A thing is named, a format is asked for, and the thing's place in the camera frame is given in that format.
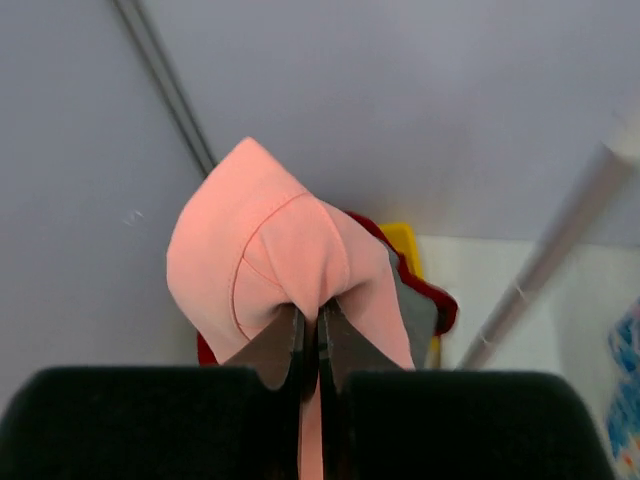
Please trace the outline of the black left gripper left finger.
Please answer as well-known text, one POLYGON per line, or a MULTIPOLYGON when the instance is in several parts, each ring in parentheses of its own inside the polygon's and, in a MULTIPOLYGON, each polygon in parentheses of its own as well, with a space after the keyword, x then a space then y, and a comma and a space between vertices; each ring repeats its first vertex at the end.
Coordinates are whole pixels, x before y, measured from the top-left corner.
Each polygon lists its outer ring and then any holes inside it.
POLYGON ((56 367, 1 420, 5 479, 295 479, 317 330, 285 308, 214 367, 56 367))

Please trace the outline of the salmon pink skirt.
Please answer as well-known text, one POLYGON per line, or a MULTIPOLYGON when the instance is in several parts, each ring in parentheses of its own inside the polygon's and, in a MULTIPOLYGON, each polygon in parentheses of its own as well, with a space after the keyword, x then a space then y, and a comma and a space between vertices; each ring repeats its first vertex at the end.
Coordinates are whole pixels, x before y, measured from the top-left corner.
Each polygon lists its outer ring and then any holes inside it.
POLYGON ((385 381, 414 367, 388 249, 242 140, 181 212, 169 291, 213 352, 197 471, 366 479, 389 469, 385 381))

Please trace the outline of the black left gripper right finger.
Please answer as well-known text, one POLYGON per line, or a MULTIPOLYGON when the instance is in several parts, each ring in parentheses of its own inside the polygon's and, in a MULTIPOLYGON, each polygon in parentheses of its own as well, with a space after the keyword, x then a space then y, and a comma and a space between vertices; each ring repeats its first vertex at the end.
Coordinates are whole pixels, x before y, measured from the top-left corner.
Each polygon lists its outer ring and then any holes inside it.
POLYGON ((405 370, 336 302, 318 317, 328 479, 610 479, 592 419, 562 378, 405 370))

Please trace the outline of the grey skirt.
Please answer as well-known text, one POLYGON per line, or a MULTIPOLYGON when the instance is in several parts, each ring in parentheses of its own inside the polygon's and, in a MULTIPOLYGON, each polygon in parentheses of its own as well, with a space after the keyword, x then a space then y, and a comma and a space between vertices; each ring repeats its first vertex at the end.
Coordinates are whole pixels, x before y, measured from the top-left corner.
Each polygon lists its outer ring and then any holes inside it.
POLYGON ((411 358, 417 369, 428 367, 429 351, 437 321, 435 303, 405 284, 398 267, 400 257, 386 246, 396 287, 402 321, 408 335, 411 358))

